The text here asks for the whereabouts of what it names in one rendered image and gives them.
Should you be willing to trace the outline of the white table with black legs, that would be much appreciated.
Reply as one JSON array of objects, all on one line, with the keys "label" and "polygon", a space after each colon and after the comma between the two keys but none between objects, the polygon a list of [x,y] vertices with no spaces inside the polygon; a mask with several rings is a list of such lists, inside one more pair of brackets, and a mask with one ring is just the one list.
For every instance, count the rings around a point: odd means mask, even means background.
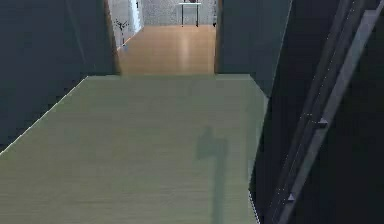
[{"label": "white table with black legs", "polygon": [[199,27],[199,6],[202,4],[202,2],[199,2],[198,0],[183,0],[182,2],[178,3],[178,6],[181,7],[181,26],[184,27],[184,7],[185,6],[195,6],[196,7],[196,22],[195,26]]}]

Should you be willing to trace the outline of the dark leafy house plant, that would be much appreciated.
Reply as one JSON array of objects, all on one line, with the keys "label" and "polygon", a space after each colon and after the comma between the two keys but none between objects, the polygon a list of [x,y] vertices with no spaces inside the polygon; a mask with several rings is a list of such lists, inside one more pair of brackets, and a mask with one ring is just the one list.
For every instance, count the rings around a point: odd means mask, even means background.
[{"label": "dark leafy house plant", "polygon": [[128,21],[125,21],[125,22],[121,22],[119,21],[118,19],[115,19],[115,25],[117,26],[117,28],[120,30],[120,34],[121,34],[121,45],[124,46],[125,45],[125,41],[126,41],[126,34],[127,34],[127,26],[128,26]]}]

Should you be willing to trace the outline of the dark room door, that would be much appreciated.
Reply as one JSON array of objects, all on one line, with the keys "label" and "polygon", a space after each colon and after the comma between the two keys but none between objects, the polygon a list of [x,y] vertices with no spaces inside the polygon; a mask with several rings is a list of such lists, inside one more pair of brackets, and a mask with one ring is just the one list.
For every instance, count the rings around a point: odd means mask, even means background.
[{"label": "dark room door", "polygon": [[293,0],[250,191],[261,224],[384,224],[384,0]]}]

